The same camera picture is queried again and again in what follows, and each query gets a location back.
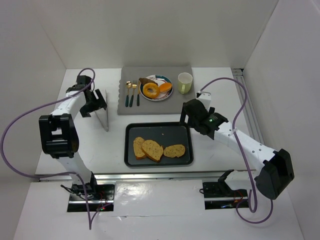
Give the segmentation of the orange glazed bun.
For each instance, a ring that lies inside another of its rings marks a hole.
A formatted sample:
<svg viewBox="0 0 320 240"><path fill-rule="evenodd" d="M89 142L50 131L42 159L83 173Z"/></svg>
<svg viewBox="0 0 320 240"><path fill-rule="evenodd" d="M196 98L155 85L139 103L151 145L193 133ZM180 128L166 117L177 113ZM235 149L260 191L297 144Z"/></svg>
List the orange glazed bun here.
<svg viewBox="0 0 320 240"><path fill-rule="evenodd" d="M166 93L172 89L173 85L169 82L165 82L159 86L159 91L161 93Z"/></svg>

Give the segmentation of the orange ring doughnut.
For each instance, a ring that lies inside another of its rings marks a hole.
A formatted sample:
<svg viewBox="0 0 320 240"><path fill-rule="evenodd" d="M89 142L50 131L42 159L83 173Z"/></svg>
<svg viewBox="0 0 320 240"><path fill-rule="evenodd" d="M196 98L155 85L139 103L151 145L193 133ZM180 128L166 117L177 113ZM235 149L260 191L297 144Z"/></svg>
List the orange ring doughnut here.
<svg viewBox="0 0 320 240"><path fill-rule="evenodd" d="M142 92L147 98L150 98L150 99L155 99L160 94L158 85L154 83L145 84L143 86Z"/></svg>

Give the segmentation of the dark brown bread piece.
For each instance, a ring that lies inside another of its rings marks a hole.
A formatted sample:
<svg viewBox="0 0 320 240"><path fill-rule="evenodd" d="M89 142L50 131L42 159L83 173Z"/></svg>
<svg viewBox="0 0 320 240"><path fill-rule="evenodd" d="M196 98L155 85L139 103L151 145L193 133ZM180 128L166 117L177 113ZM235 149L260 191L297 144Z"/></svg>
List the dark brown bread piece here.
<svg viewBox="0 0 320 240"><path fill-rule="evenodd" d="M153 83L153 84L156 84L158 85L154 80L151 80L149 78L145 78L145 77L141 77L138 79L140 81L140 83L144 86L145 84L148 84L148 83Z"/></svg>

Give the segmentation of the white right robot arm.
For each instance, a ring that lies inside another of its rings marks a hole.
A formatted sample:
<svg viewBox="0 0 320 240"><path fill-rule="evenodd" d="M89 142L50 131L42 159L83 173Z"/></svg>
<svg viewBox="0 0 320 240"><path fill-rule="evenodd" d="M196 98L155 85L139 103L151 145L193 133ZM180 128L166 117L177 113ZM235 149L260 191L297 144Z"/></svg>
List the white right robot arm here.
<svg viewBox="0 0 320 240"><path fill-rule="evenodd" d="M198 133L226 145L239 155L245 155L254 170L228 170L218 180L227 190L251 190L253 186L266 198L275 200L294 179L291 155L285 149L274 150L251 138L215 112L207 110L198 99L185 102L181 121Z"/></svg>

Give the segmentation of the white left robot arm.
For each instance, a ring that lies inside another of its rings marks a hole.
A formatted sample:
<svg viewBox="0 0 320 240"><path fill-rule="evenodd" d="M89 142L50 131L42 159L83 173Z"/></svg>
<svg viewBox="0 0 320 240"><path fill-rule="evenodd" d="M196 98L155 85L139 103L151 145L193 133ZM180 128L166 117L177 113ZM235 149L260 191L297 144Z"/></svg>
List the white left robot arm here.
<svg viewBox="0 0 320 240"><path fill-rule="evenodd" d="M42 151L71 172L72 191L94 195L98 193L97 180L79 154L80 140L74 123L77 114L90 118L95 113L103 129L109 130L107 98L99 89L92 90L91 81L89 76L78 75L76 84L66 91L67 99L38 122Z"/></svg>

